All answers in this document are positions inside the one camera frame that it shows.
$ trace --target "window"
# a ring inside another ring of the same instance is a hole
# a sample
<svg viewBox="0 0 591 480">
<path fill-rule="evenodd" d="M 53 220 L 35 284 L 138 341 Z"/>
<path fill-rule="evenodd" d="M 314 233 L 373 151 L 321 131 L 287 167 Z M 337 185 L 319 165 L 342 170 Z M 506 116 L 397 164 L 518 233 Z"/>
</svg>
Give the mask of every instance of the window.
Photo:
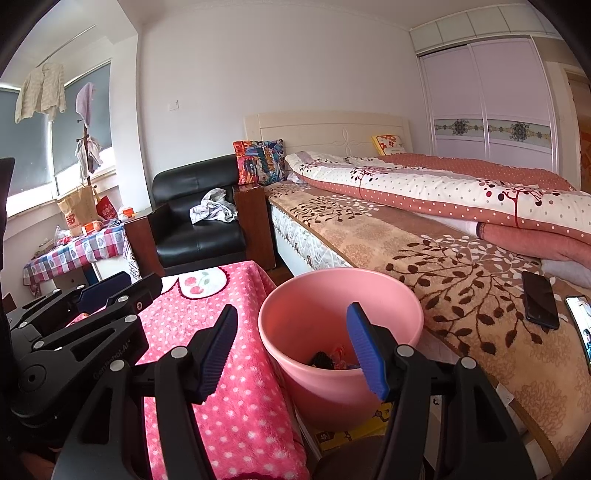
<svg viewBox="0 0 591 480">
<path fill-rule="evenodd" d="M 13 215 L 51 200 L 51 176 L 47 162 L 45 115 L 14 122 L 18 92 L 0 90 L 0 158 L 17 159 L 7 211 Z"/>
<path fill-rule="evenodd" d="M 65 88 L 67 109 L 58 113 L 53 122 L 35 113 L 32 118 L 15 124 L 18 91 L 0 90 L 0 158 L 16 159 L 7 202 L 8 216 L 48 202 L 80 184 L 75 151 L 83 124 L 77 122 L 80 115 L 76 113 L 76 96 L 87 82 L 95 86 L 89 135 L 98 140 L 103 161 L 91 178 L 115 166 L 109 117 L 110 70 L 107 64 L 69 83 Z"/>
</svg>

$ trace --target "colorful comic pillow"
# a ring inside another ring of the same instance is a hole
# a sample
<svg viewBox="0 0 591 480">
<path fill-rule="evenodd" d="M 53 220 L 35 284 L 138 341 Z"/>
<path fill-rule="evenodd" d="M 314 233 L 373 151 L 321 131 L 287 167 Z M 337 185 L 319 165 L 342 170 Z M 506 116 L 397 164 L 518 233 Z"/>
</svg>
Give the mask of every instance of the colorful comic pillow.
<svg viewBox="0 0 591 480">
<path fill-rule="evenodd" d="M 285 180 L 283 140 L 242 140 L 234 142 L 234 150 L 238 161 L 239 185 L 270 185 Z"/>
</svg>

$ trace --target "hanging sweater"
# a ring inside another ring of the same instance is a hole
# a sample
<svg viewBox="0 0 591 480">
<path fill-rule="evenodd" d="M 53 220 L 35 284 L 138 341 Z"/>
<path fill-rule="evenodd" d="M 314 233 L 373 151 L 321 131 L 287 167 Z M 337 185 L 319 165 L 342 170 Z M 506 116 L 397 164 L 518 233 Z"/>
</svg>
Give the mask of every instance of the hanging sweater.
<svg viewBox="0 0 591 480">
<path fill-rule="evenodd" d="M 30 118 L 35 112 L 45 113 L 53 122 L 57 111 L 66 111 L 64 90 L 64 66 L 60 63 L 44 63 L 35 68 L 22 84 L 17 99 L 14 121 Z"/>
</svg>

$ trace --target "smartphone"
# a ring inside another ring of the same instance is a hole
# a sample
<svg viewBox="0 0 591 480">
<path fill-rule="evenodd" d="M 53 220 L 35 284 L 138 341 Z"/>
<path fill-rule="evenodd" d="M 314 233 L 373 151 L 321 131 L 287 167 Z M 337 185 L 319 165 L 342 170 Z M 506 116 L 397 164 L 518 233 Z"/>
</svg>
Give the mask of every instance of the smartphone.
<svg viewBox="0 0 591 480">
<path fill-rule="evenodd" d="M 521 278 L 525 294 L 523 298 L 525 318 L 542 327 L 558 330 L 560 319 L 550 280 L 542 275 L 527 271 L 521 273 Z"/>
<path fill-rule="evenodd" d="M 566 297 L 564 302 L 577 326 L 577 332 L 583 344 L 583 351 L 589 368 L 589 375 L 591 375 L 591 306 L 584 296 Z"/>
</svg>

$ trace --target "checkered tablecloth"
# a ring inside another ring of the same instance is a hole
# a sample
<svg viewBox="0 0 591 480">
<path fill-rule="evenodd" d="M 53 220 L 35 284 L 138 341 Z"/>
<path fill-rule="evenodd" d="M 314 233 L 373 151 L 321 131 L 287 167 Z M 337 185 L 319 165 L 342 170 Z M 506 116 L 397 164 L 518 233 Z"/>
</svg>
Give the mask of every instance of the checkered tablecloth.
<svg viewBox="0 0 591 480">
<path fill-rule="evenodd" d="M 68 244 L 54 248 L 49 253 L 31 260 L 22 269 L 22 283 L 30 286 L 35 294 L 41 282 L 84 265 L 119 255 L 124 255 L 128 260 L 132 276 L 139 278 L 139 269 L 125 235 L 125 227 L 118 220 L 112 220 L 100 232 L 78 237 Z"/>
</svg>

